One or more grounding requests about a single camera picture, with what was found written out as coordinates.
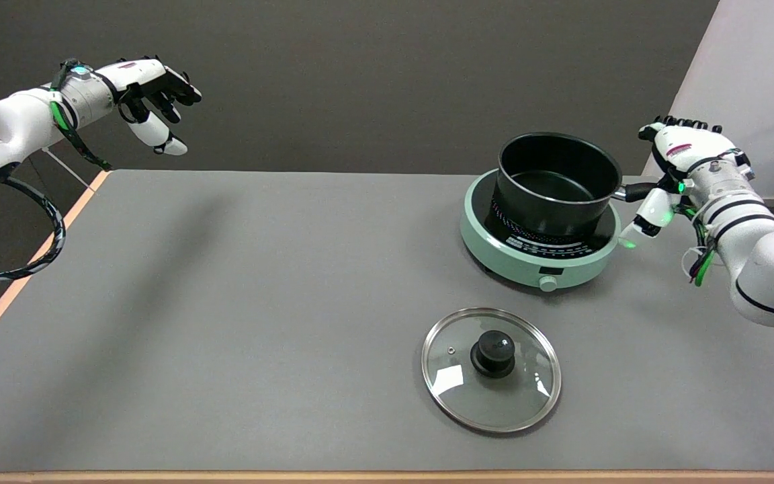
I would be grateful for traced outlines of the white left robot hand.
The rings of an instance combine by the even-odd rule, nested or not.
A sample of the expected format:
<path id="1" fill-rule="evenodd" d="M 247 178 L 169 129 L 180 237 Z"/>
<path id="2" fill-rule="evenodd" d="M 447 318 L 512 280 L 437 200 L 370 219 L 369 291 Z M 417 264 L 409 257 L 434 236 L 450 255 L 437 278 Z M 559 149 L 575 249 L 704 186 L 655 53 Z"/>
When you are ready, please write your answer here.
<path id="1" fill-rule="evenodd" d="M 193 106 L 202 92 L 187 73 L 178 73 L 158 58 L 142 58 L 116 65 L 123 83 L 118 101 L 120 116 L 131 132 L 159 155 L 181 156 L 188 147 L 169 128 L 181 122 L 177 105 Z"/>

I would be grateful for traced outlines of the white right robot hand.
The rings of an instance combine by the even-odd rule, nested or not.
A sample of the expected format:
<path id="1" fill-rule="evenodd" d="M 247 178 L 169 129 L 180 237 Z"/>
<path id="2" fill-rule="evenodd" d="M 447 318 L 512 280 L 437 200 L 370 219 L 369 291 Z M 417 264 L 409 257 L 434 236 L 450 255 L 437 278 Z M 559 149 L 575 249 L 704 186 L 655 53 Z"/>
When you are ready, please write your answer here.
<path id="1" fill-rule="evenodd" d="M 684 201 L 701 215 L 725 197 L 753 193 L 747 157 L 722 134 L 721 126 L 665 116 L 640 128 L 638 137 L 650 142 L 662 178 L 651 189 L 623 187 L 626 202 L 641 202 L 633 220 L 620 233 L 619 244 L 624 248 L 633 249 L 657 237 Z"/>

